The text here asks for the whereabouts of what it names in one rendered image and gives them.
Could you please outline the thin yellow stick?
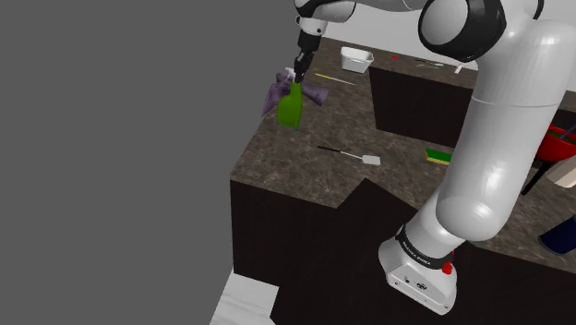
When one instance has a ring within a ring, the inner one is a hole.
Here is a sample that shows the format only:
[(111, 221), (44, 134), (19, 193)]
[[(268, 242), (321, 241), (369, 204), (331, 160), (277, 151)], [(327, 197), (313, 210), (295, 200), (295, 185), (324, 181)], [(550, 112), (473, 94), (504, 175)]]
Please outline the thin yellow stick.
[(332, 80), (332, 81), (336, 81), (336, 82), (340, 82), (340, 83), (347, 84), (347, 85), (352, 85), (352, 86), (355, 86), (355, 85), (356, 85), (356, 84), (353, 83), (353, 82), (346, 81), (346, 80), (343, 80), (343, 79), (340, 79), (340, 78), (335, 78), (335, 77), (327, 76), (327, 75), (324, 75), (324, 74), (315, 73), (315, 76), (320, 77), (320, 78), (325, 78), (325, 79), (328, 79), (328, 80)]

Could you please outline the white rectangular tub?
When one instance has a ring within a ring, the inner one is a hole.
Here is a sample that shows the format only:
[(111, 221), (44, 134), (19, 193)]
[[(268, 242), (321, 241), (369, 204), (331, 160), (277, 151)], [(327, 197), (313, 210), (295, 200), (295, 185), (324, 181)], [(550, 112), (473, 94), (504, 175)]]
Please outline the white rectangular tub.
[(374, 55), (365, 50), (352, 47), (341, 49), (341, 67), (343, 70), (364, 74), (374, 61)]

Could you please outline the purple crumpled cloth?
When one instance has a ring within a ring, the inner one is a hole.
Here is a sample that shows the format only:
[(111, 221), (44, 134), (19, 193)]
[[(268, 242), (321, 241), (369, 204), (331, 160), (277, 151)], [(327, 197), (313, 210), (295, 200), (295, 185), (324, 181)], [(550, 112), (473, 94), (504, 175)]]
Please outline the purple crumpled cloth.
[[(290, 67), (286, 67), (283, 72), (276, 74), (276, 81), (268, 90), (261, 116), (265, 116), (269, 111), (277, 106), (281, 97), (290, 93), (291, 83), (294, 80), (294, 77), (295, 72)], [(301, 90), (308, 99), (318, 106), (323, 105), (330, 91), (328, 88), (311, 85), (304, 81), (301, 83)]]

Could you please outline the green bottle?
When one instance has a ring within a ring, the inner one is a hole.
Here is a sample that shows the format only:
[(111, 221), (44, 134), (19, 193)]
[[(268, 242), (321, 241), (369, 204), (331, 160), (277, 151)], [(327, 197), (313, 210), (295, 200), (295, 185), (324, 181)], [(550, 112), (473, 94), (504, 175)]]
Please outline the green bottle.
[(281, 97), (277, 105), (277, 124), (297, 129), (303, 111), (301, 85), (293, 82), (288, 95)]

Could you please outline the green and yellow sponge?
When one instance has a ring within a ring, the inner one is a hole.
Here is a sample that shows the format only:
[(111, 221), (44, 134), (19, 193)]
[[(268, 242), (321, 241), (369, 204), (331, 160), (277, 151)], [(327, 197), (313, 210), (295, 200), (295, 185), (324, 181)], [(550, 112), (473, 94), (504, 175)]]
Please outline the green and yellow sponge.
[(432, 149), (425, 149), (425, 155), (428, 161), (444, 165), (449, 165), (452, 157), (451, 153)]

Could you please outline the dark wooden counter cabinet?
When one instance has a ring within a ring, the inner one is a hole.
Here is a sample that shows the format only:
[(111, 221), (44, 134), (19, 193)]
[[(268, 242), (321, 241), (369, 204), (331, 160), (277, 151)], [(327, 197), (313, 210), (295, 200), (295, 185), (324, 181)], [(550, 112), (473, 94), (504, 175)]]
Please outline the dark wooden counter cabinet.
[(279, 286), (324, 235), (336, 210), (230, 182), (234, 272)]

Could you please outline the dark robot stand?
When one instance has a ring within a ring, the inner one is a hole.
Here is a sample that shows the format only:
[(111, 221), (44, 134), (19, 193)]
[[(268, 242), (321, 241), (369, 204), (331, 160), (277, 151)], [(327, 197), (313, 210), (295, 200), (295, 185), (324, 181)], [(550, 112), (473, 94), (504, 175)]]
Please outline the dark robot stand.
[(387, 284), (379, 245), (415, 208), (365, 179), (280, 286), (275, 325), (576, 325), (576, 274), (464, 243), (454, 307), (440, 316)]

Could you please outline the black slanted rod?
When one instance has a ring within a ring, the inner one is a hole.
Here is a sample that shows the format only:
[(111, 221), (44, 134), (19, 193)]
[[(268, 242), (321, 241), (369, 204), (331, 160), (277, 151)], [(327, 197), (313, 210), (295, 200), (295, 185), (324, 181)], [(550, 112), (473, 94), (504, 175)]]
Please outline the black slanted rod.
[(523, 196), (528, 194), (533, 186), (539, 181), (539, 179), (555, 164), (556, 162), (542, 161), (540, 168), (537, 170), (528, 184), (523, 188), (521, 194)]

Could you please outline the red bowl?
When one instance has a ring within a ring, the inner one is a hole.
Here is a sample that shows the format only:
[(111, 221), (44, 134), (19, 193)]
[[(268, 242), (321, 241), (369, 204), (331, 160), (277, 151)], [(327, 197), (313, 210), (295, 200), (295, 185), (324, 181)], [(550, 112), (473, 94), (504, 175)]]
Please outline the red bowl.
[(536, 152), (535, 157), (546, 162), (559, 162), (576, 155), (576, 134), (565, 133), (563, 128), (550, 125)]

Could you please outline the beige block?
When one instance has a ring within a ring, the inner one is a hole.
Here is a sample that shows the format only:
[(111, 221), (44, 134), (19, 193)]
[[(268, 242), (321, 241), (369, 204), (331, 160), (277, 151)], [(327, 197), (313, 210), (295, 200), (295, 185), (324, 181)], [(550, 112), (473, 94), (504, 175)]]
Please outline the beige block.
[(560, 187), (574, 187), (576, 185), (576, 154), (556, 163), (550, 169), (547, 179)]

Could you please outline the dark blue cup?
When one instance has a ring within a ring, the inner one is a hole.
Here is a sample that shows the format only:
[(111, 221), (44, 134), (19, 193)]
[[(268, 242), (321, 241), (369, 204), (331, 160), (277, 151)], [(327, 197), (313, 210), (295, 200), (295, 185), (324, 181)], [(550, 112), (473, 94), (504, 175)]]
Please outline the dark blue cup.
[(565, 255), (576, 249), (576, 214), (538, 236), (539, 243), (556, 255)]

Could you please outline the black-handled white spatula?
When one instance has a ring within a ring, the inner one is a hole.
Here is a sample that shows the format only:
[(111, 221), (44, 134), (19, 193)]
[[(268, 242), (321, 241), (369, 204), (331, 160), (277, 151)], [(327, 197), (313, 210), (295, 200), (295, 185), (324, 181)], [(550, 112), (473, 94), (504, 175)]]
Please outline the black-handled white spatula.
[(329, 147), (325, 147), (325, 146), (318, 146), (318, 149), (321, 150), (327, 150), (327, 151), (333, 151), (333, 152), (337, 152), (352, 158), (356, 158), (358, 160), (360, 160), (362, 163), (364, 164), (369, 164), (369, 165), (376, 165), (379, 166), (381, 165), (381, 160), (378, 156), (374, 156), (374, 155), (362, 155), (362, 156), (358, 156), (349, 152), (345, 152), (342, 150), (337, 150), (337, 149), (333, 149), (333, 148), (329, 148)]

